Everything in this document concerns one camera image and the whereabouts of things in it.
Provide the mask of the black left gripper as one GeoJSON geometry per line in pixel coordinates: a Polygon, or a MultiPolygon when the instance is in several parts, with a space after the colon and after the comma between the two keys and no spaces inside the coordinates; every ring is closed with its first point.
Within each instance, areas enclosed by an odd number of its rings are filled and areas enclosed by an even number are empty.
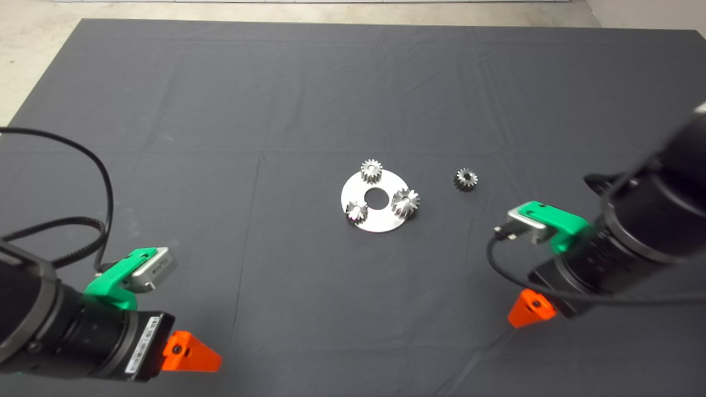
{"type": "Polygon", "coordinates": [[[175,317],[161,311],[126,310],[125,330],[110,359],[110,379],[148,382],[167,372],[218,372],[221,355],[187,331],[171,334],[175,317]]]}

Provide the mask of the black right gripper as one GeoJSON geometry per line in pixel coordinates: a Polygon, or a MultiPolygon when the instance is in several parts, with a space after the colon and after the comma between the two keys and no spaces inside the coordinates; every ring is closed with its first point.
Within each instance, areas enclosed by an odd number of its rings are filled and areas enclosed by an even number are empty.
{"type": "MultiPolygon", "coordinates": [[[[528,274],[531,282],[559,292],[575,292],[587,296],[591,291],[573,276],[560,258],[550,259],[528,274]]],[[[509,312],[509,323],[519,329],[553,319],[557,312],[568,319],[585,314],[593,304],[577,300],[543,296],[532,289],[523,289],[509,312]]]]}

